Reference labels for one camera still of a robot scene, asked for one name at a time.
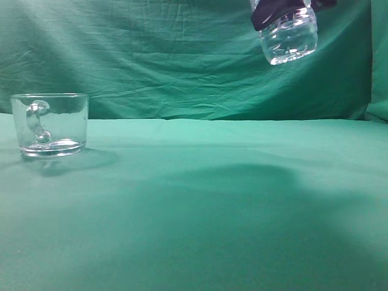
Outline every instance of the glass mug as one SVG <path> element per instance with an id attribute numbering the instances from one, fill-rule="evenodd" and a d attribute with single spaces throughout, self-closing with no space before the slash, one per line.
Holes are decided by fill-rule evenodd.
<path id="1" fill-rule="evenodd" d="M 22 154 L 38 158 L 67 156 L 85 147 L 87 95 L 13 95 L 11 104 Z"/>

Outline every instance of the glass base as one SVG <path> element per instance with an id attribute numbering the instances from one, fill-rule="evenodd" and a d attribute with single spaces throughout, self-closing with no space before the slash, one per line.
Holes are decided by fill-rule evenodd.
<path id="1" fill-rule="evenodd" d="M 21 147 L 21 153 L 32 158 L 55 158 L 79 153 L 85 148 L 85 142 L 76 142 L 71 139 L 62 139 L 48 144 L 38 142 L 28 147 Z"/>

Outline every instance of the green tablecloth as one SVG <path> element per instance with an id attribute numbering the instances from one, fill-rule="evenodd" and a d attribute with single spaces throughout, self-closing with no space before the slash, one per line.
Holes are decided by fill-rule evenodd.
<path id="1" fill-rule="evenodd" d="M 388 125 L 90 121 L 23 161 L 0 115 L 1 291 L 388 290 Z"/>

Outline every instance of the mug handle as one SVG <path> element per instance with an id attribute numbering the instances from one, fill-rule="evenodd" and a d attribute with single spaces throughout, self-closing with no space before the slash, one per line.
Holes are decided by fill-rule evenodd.
<path id="1" fill-rule="evenodd" d="M 40 116 L 48 114 L 50 106 L 42 100 L 35 100 L 27 108 L 26 120 L 28 128 L 35 134 L 36 141 L 41 144 L 46 144 L 51 141 L 51 133 L 44 130 L 41 124 Z"/>

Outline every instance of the wrinkled fabric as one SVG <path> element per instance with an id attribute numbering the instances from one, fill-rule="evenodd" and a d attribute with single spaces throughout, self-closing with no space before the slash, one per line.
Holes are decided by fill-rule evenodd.
<path id="1" fill-rule="evenodd" d="M 388 122 L 388 5 L 372 0 L 373 87 L 368 117 Z"/>
<path id="2" fill-rule="evenodd" d="M 369 0 L 318 15 L 319 49 L 272 67 L 248 0 L 0 0 L 0 112 L 14 93 L 90 95 L 90 117 L 362 118 Z"/>

